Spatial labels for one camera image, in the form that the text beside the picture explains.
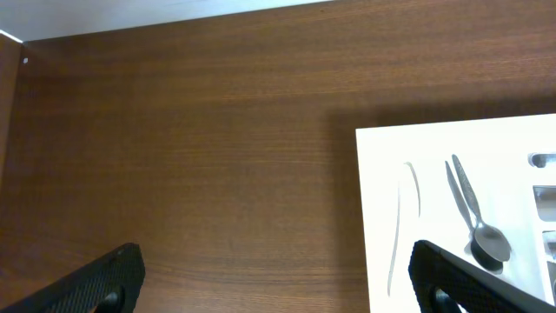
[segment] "metal spoon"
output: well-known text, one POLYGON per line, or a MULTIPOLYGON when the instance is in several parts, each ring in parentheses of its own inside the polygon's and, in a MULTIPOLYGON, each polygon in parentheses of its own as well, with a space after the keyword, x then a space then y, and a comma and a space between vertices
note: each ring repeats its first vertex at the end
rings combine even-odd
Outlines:
POLYGON ((471 235, 471 242, 469 243, 469 248, 471 249, 471 253, 473 257, 481 266, 483 266, 487 270, 491 270, 494 273, 501 273, 504 264, 503 262, 496 261, 492 257, 490 257, 484 251, 480 251, 477 248, 477 243, 475 242, 475 237, 473 233, 475 232, 475 228, 473 227, 473 223, 471 222, 471 216, 469 215, 469 208, 467 207, 466 201, 463 199, 463 195, 461 195, 460 187, 458 183, 456 183, 455 178, 453 177, 452 170, 450 170, 450 165, 448 162, 446 164, 446 173, 448 177, 448 183, 450 184, 450 189, 452 190, 453 198, 455 200, 458 209, 460 210, 460 214, 463 217, 464 221, 466 221, 467 227, 469 228, 470 235, 471 235))
POLYGON ((477 217, 477 225, 473 231, 473 241, 471 242, 471 251, 483 259, 485 263, 482 264, 483 266, 495 265, 509 260, 510 251, 512 250, 510 243, 500 230, 483 221, 480 214, 479 202, 467 179, 466 172, 463 170, 463 166, 461 166, 460 160, 456 155, 452 155, 452 160, 460 180, 461 189, 463 190, 463 197, 466 199, 469 209, 477 217))

